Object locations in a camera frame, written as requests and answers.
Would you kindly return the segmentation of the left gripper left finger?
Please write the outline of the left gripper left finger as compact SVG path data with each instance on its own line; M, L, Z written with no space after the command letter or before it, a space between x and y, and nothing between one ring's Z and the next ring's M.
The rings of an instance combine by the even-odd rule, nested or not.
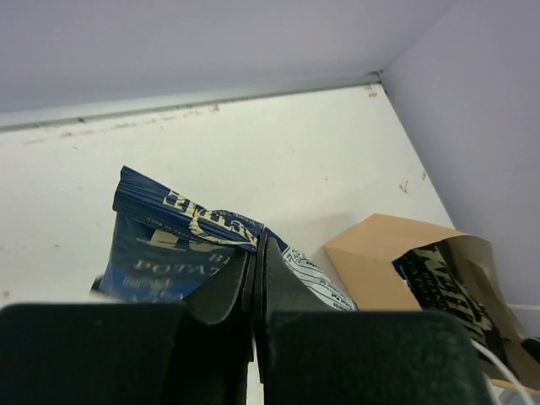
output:
M236 252L176 304L3 308L2 403L245 403L254 271Z

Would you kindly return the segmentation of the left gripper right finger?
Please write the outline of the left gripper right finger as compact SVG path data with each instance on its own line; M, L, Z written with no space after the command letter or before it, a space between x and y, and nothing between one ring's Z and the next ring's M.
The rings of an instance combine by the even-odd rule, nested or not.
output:
M456 321L429 311L340 311L262 237L256 349L267 404L489 404L478 357Z

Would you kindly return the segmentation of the blue kettle chips bag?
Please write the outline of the blue kettle chips bag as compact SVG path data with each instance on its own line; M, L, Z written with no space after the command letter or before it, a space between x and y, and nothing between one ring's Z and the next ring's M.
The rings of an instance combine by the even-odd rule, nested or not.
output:
M262 239L317 298L340 311L356 304L306 254L264 224L210 210L131 169L121 168L113 198L116 221L108 263L91 289L125 302L178 302L218 273L236 252L254 253Z

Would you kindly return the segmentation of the brown paper bag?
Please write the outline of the brown paper bag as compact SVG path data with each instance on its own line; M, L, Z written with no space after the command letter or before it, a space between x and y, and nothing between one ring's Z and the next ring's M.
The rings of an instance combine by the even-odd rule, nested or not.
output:
M473 298L499 328L520 383L539 388L539 342L507 305L499 286L493 250L486 240L437 224L375 213L325 245L349 295L361 310L421 311L392 262L407 251L437 241L449 243L459 275Z

